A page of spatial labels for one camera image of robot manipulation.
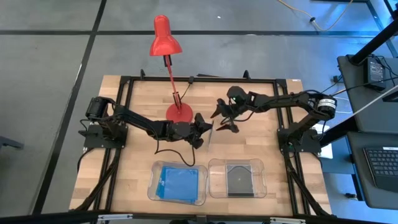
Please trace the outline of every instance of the red lamp base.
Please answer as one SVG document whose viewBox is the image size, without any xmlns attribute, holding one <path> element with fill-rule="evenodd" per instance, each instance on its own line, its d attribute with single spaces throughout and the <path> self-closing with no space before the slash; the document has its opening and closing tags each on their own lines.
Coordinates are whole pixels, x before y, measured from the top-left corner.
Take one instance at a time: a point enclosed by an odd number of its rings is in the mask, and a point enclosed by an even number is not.
<svg viewBox="0 0 398 224">
<path fill-rule="evenodd" d="M 174 123 L 184 121 L 191 122 L 193 118 L 193 111 L 191 107 L 186 103 L 181 103 L 181 109 L 177 108 L 177 105 L 173 103 L 169 106 L 166 111 L 166 119 L 173 121 Z"/>
</svg>

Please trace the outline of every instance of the wooden tabletop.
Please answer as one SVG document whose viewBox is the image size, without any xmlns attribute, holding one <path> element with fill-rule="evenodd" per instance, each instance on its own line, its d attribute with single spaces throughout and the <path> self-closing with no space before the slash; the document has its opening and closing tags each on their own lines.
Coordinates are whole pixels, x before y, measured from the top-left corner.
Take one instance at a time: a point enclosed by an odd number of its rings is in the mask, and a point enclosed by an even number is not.
<svg viewBox="0 0 398 224">
<path fill-rule="evenodd" d="M 120 76 L 105 75 L 99 91 L 100 96 L 116 99 Z M 287 80 L 289 92 L 302 90 L 300 80 Z M 216 83 L 194 82 L 183 98 L 194 114 L 201 113 L 207 123 L 216 108 L 216 100 L 228 100 L 228 88 L 239 85 L 246 92 L 274 95 L 271 84 L 263 83 Z M 187 82 L 176 82 L 176 88 L 183 93 Z M 152 120 L 165 119 L 165 111 L 173 103 L 170 82 L 136 81 L 132 89 L 130 110 Z M 285 127 L 288 126 L 285 110 Z M 294 121 L 300 121 L 307 112 L 292 108 Z M 240 118 L 246 118 L 249 112 Z M 218 128 L 222 117 L 215 118 L 213 130 Z M 111 210 L 128 213 L 175 213 L 207 215 L 279 215 L 290 216 L 289 188 L 285 164 L 279 152 L 276 130 L 278 120 L 276 110 L 253 114 L 250 120 L 238 123 L 240 132 L 208 131 L 203 135 L 205 143 L 195 151 L 196 165 L 208 167 L 211 159 L 260 159 L 266 172 L 267 195 L 264 198 L 213 198 L 207 193 L 206 202 L 201 206 L 152 201 L 147 196 L 151 177 L 151 167 L 155 161 L 181 162 L 173 152 L 154 155 L 156 141 L 145 131 L 129 126 L 126 147 L 122 150 Z M 160 142 L 160 149 L 179 151 L 188 163 L 192 162 L 190 145 L 185 141 Z M 328 196 L 323 180 L 322 169 L 317 158 L 309 153 L 300 153 L 305 184 L 317 202 L 327 212 L 330 211 Z M 81 162 L 70 208 L 79 206 L 93 190 L 100 176 L 104 149 L 94 149 Z M 108 186 L 105 186 L 100 208 L 104 208 Z M 295 186 L 298 209 L 303 212 L 300 190 Z"/>
</svg>

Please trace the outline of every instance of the gray floor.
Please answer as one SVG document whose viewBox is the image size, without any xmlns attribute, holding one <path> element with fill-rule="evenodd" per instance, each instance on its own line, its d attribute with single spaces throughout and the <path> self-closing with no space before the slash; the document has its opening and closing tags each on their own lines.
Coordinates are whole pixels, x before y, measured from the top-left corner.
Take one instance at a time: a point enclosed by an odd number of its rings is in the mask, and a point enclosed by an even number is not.
<svg viewBox="0 0 398 224">
<path fill-rule="evenodd" d="M 304 0 L 293 6 L 311 12 L 326 27 L 345 4 Z M 390 22 L 382 0 L 372 0 L 383 24 Z M 0 29 L 91 30 L 99 0 L 0 1 Z M 305 30 L 308 18 L 275 1 L 108 1 L 100 30 L 152 30 L 157 14 L 169 16 L 174 30 Z M 334 31 L 376 31 L 365 4 L 352 4 Z M 354 54 L 369 38 L 309 36 L 176 35 L 183 53 L 173 56 L 174 74 L 206 73 L 253 78 L 299 78 L 305 89 L 323 90 L 339 75 L 336 58 Z M 80 67 L 88 36 L 0 35 L 0 135 L 25 144 L 23 151 L 0 151 L 0 217 L 30 212 L 55 132 Z M 98 94 L 103 75 L 167 75 L 161 58 L 150 57 L 151 35 L 97 36 L 73 110 L 44 212 L 68 209 L 83 138 L 78 122 L 91 97 Z M 392 40 L 398 47 L 398 41 Z M 375 54 L 391 57 L 386 45 Z M 339 84 L 329 90 L 342 89 Z M 349 111 L 345 100 L 338 110 Z M 338 113 L 330 125 L 349 114 Z M 398 212 L 368 208 L 341 196 L 352 188 L 350 176 L 326 175 L 333 213 L 343 218 L 398 222 Z M 366 215 L 360 215 L 366 209 Z"/>
</svg>

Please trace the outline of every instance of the blue cloth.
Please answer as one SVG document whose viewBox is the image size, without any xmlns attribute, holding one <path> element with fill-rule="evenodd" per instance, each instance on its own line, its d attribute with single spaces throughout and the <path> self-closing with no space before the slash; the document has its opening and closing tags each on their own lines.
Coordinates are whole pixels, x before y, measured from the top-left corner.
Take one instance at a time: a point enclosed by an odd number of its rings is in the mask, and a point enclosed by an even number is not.
<svg viewBox="0 0 398 224">
<path fill-rule="evenodd" d="M 195 203 L 198 199 L 198 170 L 164 166 L 156 195 L 164 200 Z"/>
</svg>

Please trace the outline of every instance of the power adapter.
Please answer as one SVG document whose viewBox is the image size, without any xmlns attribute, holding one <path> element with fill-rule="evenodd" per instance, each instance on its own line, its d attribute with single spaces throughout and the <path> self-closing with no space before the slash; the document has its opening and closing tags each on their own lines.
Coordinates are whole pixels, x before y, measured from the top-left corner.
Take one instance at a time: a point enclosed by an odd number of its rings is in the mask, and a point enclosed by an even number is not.
<svg viewBox="0 0 398 224">
<path fill-rule="evenodd" d="M 386 78 L 386 69 L 381 65 L 378 60 L 374 57 L 368 57 L 364 61 L 364 83 L 370 83 L 365 85 L 368 88 L 372 88 L 377 91 L 382 91 L 386 88 L 386 82 L 380 82 Z"/>
</svg>

